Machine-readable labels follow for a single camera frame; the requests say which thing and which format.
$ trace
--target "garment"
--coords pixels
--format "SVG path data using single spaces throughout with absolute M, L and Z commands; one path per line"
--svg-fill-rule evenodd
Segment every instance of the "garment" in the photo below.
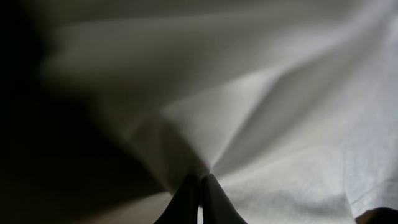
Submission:
M 395 1 L 42 2 L 49 88 L 171 192 L 212 172 L 248 223 L 398 209 Z

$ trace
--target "white cloth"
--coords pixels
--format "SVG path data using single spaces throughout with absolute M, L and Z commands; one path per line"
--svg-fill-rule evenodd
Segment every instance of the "white cloth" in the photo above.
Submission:
M 394 0 L 79 2 L 44 77 L 171 191 L 202 162 L 248 223 L 398 209 Z

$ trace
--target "fabric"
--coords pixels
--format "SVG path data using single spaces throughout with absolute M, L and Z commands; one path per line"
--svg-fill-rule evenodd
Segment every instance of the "fabric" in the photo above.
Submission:
M 60 2 L 44 79 L 171 192 L 212 172 L 248 223 L 398 209 L 394 0 Z

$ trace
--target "dark object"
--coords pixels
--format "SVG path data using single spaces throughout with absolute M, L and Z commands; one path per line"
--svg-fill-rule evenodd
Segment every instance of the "dark object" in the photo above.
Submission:
M 197 223 L 200 196 L 204 224 L 246 224 L 213 174 L 202 179 L 200 191 L 197 179 L 194 176 L 187 177 L 155 224 Z

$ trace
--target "white fabric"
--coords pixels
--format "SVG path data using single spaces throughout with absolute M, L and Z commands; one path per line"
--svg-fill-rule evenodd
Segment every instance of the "white fabric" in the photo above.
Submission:
M 45 78 L 168 189 L 205 164 L 248 223 L 398 209 L 395 1 L 161 2 L 58 9 Z

